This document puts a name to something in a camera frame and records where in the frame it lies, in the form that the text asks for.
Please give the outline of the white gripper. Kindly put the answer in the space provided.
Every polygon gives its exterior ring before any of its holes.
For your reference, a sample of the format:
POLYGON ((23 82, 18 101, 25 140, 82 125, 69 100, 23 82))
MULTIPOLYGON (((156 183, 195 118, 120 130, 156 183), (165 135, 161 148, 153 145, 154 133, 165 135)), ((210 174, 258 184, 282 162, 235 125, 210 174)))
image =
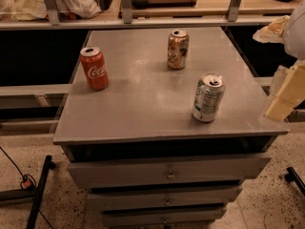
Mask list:
POLYGON ((285 52, 300 59, 290 68, 279 66, 272 80, 264 115, 273 121, 282 121, 305 100, 305 3, 299 4, 291 16, 281 16, 257 30, 253 40, 284 42, 285 52))

